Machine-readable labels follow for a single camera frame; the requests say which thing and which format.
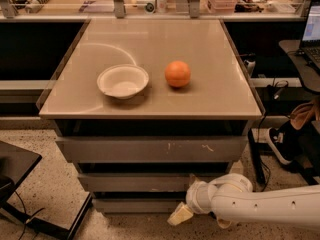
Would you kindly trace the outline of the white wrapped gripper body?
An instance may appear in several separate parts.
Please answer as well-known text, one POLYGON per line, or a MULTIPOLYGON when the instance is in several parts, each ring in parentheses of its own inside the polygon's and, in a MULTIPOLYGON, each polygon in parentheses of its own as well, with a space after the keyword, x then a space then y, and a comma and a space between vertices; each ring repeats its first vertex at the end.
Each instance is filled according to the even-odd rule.
POLYGON ((187 190, 186 203, 196 214, 208 214, 212 211, 211 200, 217 187, 204 181, 195 181, 187 190))

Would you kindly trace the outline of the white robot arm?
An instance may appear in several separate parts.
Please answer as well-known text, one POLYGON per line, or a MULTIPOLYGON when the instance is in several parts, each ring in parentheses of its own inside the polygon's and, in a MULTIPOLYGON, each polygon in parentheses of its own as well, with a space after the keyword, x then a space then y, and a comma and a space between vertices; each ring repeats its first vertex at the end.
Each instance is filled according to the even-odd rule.
POLYGON ((254 192, 248 178, 231 173, 210 182, 196 179, 167 222, 176 226, 194 214, 213 213, 222 229, 240 222, 288 224, 320 230, 320 186, 254 192))

